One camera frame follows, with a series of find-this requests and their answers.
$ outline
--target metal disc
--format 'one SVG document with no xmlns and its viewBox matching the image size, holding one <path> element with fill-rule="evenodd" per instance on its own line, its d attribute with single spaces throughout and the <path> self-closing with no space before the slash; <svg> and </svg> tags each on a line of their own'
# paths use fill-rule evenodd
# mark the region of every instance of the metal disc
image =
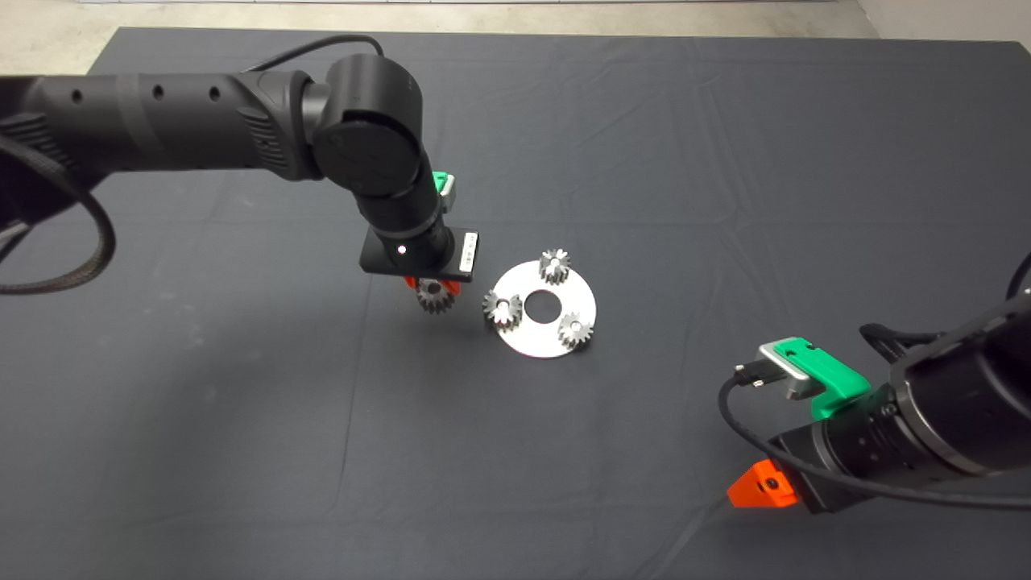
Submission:
<svg viewBox="0 0 1031 580">
<path fill-rule="evenodd" d="M 552 322 L 541 325 L 524 314 L 519 327 L 499 332 L 498 336 L 508 343 L 517 352 L 534 359 L 555 359 L 569 354 L 573 349 L 559 340 L 559 322 L 570 313 L 579 315 L 584 323 L 594 327 L 598 315 L 594 303 L 594 294 L 586 279 L 575 270 L 569 270 L 569 276 L 562 283 L 548 283 L 541 279 L 537 260 L 524 262 L 502 275 L 494 284 L 494 292 L 499 297 L 519 296 L 526 304 L 534 293 L 551 293 L 559 299 L 562 312 Z"/>
</svg>

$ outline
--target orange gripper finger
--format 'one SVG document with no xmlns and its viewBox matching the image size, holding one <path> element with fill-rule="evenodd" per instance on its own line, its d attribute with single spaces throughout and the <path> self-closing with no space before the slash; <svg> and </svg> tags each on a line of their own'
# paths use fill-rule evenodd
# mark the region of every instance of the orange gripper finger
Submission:
<svg viewBox="0 0 1031 580">
<path fill-rule="evenodd" d="M 737 478 L 727 490 L 735 508 L 787 508 L 798 503 L 795 489 L 773 462 L 763 459 Z"/>
</svg>

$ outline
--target concrete floor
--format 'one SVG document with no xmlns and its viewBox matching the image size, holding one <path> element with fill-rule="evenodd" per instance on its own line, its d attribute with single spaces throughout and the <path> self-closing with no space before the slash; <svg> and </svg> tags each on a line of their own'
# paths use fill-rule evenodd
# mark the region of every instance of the concrete floor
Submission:
<svg viewBox="0 0 1031 580">
<path fill-rule="evenodd" d="M 80 4 L 0 0 L 0 74 L 85 72 L 120 26 L 875 38 L 856 0 L 664 4 Z"/>
</svg>

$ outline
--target black cable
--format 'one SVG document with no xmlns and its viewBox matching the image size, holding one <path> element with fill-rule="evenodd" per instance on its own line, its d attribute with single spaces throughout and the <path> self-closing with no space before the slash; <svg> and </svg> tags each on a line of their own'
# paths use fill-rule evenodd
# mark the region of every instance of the black cable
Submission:
<svg viewBox="0 0 1031 580">
<path fill-rule="evenodd" d="M 365 42 L 376 49 L 376 54 L 380 57 L 384 56 L 384 47 L 379 42 L 367 35 L 367 34 L 337 34 L 334 36 L 327 36 L 325 38 L 320 38 L 319 40 L 313 40 L 307 44 L 301 44 L 295 48 L 291 48 L 286 53 L 280 53 L 270 59 L 264 60 L 256 65 L 248 66 L 240 72 L 255 72 L 260 70 L 268 70 L 273 66 L 278 66 L 285 62 L 292 61 L 301 55 L 306 55 L 310 52 L 318 50 L 319 48 L 325 48 L 326 46 L 332 46 L 333 44 L 347 44 L 351 42 Z"/>
<path fill-rule="evenodd" d="M 1007 301 L 1016 297 L 1021 292 L 1021 285 L 1024 283 L 1024 278 L 1028 276 L 1029 271 L 1031 271 L 1031 252 L 1024 257 L 1024 261 L 1017 266 L 1017 271 L 1015 271 L 1013 276 L 1009 278 L 1009 285 L 1006 286 Z"/>
<path fill-rule="evenodd" d="M 18 244 L 25 239 L 25 236 L 29 235 L 29 231 L 31 230 L 25 230 L 21 233 L 12 235 L 10 239 L 3 244 L 3 247 L 0 247 L 0 263 L 3 263 L 3 261 L 7 259 L 7 255 L 14 250 L 14 247 L 18 247 Z"/>
<path fill-rule="evenodd" d="M 724 421 L 730 425 L 730 429 L 734 430 L 734 433 L 741 436 L 744 441 L 749 442 L 752 446 L 756 447 L 769 457 L 776 459 L 789 468 L 866 496 L 879 496 L 904 502 L 932 504 L 935 506 L 945 506 L 950 508 L 1031 511 L 1031 497 L 974 496 L 969 493 L 949 493 L 941 491 L 928 491 L 911 487 L 898 487 L 837 474 L 819 466 L 803 462 L 784 451 L 779 447 L 761 439 L 734 417 L 733 413 L 730 411 L 730 393 L 737 386 L 737 381 L 731 378 L 724 383 L 722 387 L 720 387 L 720 415 L 722 415 Z"/>
<path fill-rule="evenodd" d="M 67 168 L 28 145 L 0 135 L 0 152 L 6 153 L 16 161 L 24 163 L 28 168 L 32 169 L 39 176 L 49 181 L 54 186 L 67 194 L 75 201 L 81 203 L 82 207 L 86 208 L 86 210 L 90 213 L 90 216 L 93 217 L 94 223 L 97 225 L 97 233 L 99 235 L 97 248 L 93 251 L 93 254 L 82 262 L 82 264 L 77 268 L 56 277 L 40 281 L 31 281 L 27 283 L 0 283 L 0 296 L 45 295 L 48 293 L 59 293 L 61 289 L 69 289 L 71 287 L 75 287 L 76 285 L 81 285 L 100 275 L 100 272 L 102 272 L 104 268 L 107 267 L 107 264 L 111 262 L 111 258 L 114 255 L 115 245 L 114 227 L 111 225 L 111 219 L 107 216 L 107 212 L 104 211 L 100 202 L 93 197 L 93 194 L 75 181 L 75 178 L 68 172 Z M 7 244 L 3 247 L 5 255 L 10 251 L 10 249 L 14 248 L 11 244 L 12 242 L 16 244 L 12 238 L 8 240 Z"/>
<path fill-rule="evenodd" d="M 901 333 L 888 329 L 884 325 L 864 325 L 860 327 L 859 334 L 888 363 L 895 363 L 905 356 L 905 349 L 931 344 L 944 335 L 943 333 Z"/>
</svg>

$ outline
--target gear hole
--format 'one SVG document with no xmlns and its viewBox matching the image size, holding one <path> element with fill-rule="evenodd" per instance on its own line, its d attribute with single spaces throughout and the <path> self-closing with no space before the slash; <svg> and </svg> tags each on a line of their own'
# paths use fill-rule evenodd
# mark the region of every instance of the gear hole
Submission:
<svg viewBox="0 0 1031 580">
<path fill-rule="evenodd" d="M 559 298 L 547 292 L 547 289 L 537 289 L 530 294 L 524 304 L 526 315 L 531 320 L 539 325 L 555 322 L 562 314 L 562 303 Z"/>
</svg>

